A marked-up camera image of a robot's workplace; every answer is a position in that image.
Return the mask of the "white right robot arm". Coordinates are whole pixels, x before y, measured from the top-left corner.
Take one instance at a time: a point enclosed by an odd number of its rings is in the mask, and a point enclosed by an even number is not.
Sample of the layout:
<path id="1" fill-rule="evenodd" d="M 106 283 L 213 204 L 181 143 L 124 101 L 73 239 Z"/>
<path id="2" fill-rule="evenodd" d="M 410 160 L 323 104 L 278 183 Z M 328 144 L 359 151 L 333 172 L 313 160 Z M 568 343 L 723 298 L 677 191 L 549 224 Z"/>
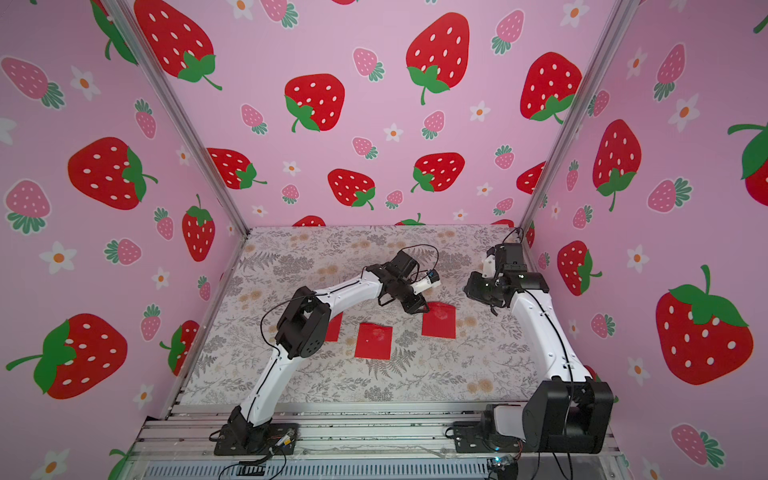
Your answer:
<path id="1" fill-rule="evenodd" d="M 555 315 L 549 286 L 527 268 L 521 245 L 489 248 L 482 272 L 470 275 L 464 292 L 494 313 L 511 312 L 541 380 L 524 405 L 489 404 L 478 421 L 454 423 L 446 433 L 456 451 L 600 453 L 614 394 L 578 359 Z"/>

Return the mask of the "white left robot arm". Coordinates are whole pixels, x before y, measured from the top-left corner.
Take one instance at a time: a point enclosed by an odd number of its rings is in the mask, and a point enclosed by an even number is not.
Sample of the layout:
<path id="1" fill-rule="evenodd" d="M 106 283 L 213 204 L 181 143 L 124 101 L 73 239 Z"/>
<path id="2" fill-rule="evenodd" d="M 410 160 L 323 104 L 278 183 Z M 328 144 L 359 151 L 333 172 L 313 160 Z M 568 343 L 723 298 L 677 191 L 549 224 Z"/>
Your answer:
<path id="1" fill-rule="evenodd" d="M 440 284 L 431 268 L 417 277 L 419 263 L 403 250 L 383 264 L 364 267 L 350 280 L 313 290 L 303 286 L 285 301 L 277 322 L 272 354 L 259 380 L 246 398 L 230 413 L 227 422 L 209 439 L 216 456 L 265 455 L 270 457 L 293 440 L 296 428 L 271 425 L 286 386 L 298 367 L 317 353 L 326 340 L 331 320 L 345 310 L 369 300 L 384 307 L 394 301 L 405 313 L 427 313 L 424 292 Z"/>

